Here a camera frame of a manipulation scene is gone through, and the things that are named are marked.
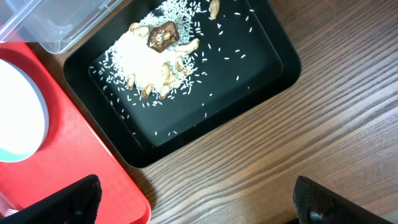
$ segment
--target red tray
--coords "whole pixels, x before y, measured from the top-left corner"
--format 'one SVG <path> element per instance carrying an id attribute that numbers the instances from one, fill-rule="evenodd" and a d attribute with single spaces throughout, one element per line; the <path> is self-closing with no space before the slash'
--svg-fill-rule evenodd
<path id="1" fill-rule="evenodd" d="M 23 43 L 0 44 L 0 58 L 30 75 L 50 116 L 47 138 L 32 157 L 17 163 L 0 162 L 0 192 L 16 207 L 26 208 L 96 174 L 103 190 L 96 223 L 148 223 L 151 210 L 145 196 L 31 49 Z"/>

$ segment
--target pink object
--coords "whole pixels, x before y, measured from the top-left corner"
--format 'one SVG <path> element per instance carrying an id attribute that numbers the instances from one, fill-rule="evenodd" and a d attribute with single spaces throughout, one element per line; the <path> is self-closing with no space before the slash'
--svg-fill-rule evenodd
<path id="1" fill-rule="evenodd" d="M 96 174 L 103 190 L 96 223 L 148 223 L 150 205 L 125 170 L 26 44 L 0 44 L 0 58 L 17 65 L 40 88 L 50 116 L 40 149 L 17 163 L 0 162 L 0 192 L 26 208 Z M 17 83 L 10 83 L 18 88 Z"/>

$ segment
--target wooden table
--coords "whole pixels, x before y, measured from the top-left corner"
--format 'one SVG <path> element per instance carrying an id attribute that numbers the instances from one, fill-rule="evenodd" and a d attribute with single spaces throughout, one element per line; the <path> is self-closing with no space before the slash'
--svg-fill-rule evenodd
<path id="1" fill-rule="evenodd" d="M 123 163 L 150 200 L 153 223 L 287 222 L 296 217 L 298 175 L 377 215 L 398 209 L 398 1 L 271 3 L 302 76 L 148 168 Z M 94 124 L 63 78 L 71 52 L 30 46 Z"/>

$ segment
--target white bowl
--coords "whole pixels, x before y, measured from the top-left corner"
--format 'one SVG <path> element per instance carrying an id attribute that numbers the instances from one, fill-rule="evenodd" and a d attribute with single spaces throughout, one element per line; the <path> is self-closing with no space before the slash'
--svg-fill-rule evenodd
<path id="1" fill-rule="evenodd" d="M 33 155 L 49 130 L 49 111 L 33 80 L 0 59 L 0 161 L 19 162 Z"/>

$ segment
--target transparent plastic box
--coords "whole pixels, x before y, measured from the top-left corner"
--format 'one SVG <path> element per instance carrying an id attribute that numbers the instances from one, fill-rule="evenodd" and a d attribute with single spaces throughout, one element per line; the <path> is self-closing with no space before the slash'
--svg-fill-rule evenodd
<path id="1" fill-rule="evenodd" d="M 39 42 L 64 53 L 122 1 L 0 0 L 0 42 Z"/>

